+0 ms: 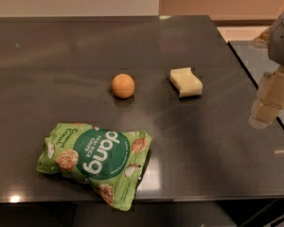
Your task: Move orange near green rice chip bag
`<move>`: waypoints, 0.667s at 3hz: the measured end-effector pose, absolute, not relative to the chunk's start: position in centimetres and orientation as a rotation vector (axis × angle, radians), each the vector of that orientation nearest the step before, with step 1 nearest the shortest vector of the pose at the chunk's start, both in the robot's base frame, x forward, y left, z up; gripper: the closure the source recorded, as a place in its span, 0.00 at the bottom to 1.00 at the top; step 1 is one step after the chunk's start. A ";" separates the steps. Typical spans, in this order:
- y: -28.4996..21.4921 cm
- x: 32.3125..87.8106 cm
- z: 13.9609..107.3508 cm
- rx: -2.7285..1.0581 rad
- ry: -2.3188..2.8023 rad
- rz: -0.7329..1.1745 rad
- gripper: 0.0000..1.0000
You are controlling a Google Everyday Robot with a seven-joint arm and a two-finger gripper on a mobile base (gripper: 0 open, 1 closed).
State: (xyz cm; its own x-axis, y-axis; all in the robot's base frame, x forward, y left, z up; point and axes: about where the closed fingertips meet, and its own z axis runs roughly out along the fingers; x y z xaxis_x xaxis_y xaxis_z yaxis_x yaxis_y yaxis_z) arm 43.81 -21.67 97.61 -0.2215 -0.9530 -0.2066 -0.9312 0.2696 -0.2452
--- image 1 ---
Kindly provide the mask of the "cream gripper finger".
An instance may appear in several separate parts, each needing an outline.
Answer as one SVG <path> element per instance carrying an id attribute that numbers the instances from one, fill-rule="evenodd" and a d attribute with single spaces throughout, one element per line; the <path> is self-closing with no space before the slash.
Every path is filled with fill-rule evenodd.
<path id="1" fill-rule="evenodd" d="M 249 124 L 255 129 L 264 129 L 281 115 L 284 110 L 284 65 L 273 73 L 265 72 L 257 89 Z"/>

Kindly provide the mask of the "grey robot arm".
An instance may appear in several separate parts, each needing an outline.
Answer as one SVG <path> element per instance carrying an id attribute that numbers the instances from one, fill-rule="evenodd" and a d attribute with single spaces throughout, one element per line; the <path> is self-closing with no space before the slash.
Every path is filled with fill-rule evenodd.
<path id="1" fill-rule="evenodd" d="M 255 129 L 271 125 L 284 110 L 284 10 L 271 26 L 268 37 L 268 57 L 278 64 L 273 72 L 265 72 L 257 89 L 249 124 Z"/>

